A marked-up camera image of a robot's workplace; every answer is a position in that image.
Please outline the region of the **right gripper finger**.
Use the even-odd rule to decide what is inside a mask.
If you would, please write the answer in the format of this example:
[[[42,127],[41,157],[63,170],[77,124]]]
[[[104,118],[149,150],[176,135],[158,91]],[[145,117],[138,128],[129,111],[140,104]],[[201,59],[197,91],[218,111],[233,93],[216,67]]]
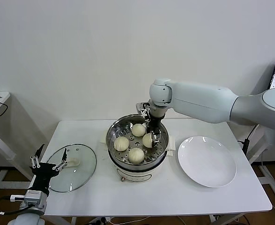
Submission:
[[[152,147],[160,143],[160,134],[161,132],[151,132]]]

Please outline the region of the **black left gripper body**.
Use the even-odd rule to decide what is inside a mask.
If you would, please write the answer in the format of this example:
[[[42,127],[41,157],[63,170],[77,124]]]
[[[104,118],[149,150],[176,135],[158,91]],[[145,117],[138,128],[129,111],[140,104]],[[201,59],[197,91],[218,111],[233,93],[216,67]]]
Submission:
[[[39,168],[31,167],[35,179],[32,186],[29,187],[29,190],[41,191],[48,195],[51,178],[56,177],[59,174],[59,171],[56,171],[55,169],[53,170],[55,166],[55,164],[40,163]]]

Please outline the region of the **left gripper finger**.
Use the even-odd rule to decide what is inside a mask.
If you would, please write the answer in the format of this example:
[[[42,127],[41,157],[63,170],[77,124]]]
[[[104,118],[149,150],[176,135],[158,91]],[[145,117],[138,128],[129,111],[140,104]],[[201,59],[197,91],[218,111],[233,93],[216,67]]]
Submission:
[[[67,149],[65,148],[61,163],[59,165],[54,166],[52,169],[55,171],[60,171],[67,164]]]
[[[43,147],[45,144],[42,144],[39,149],[37,149],[37,151],[35,152],[35,154],[33,156],[30,157],[31,159],[31,165],[32,165],[32,169],[36,169],[36,168],[40,168],[40,164],[39,164],[39,157],[41,156]]]

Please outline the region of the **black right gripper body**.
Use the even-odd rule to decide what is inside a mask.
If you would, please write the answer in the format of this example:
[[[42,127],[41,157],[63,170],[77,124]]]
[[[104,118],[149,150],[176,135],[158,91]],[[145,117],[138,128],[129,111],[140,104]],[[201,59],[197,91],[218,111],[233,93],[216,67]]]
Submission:
[[[149,122],[148,122],[148,133],[158,134],[160,133],[160,124],[162,117],[155,117],[153,115],[149,116]]]

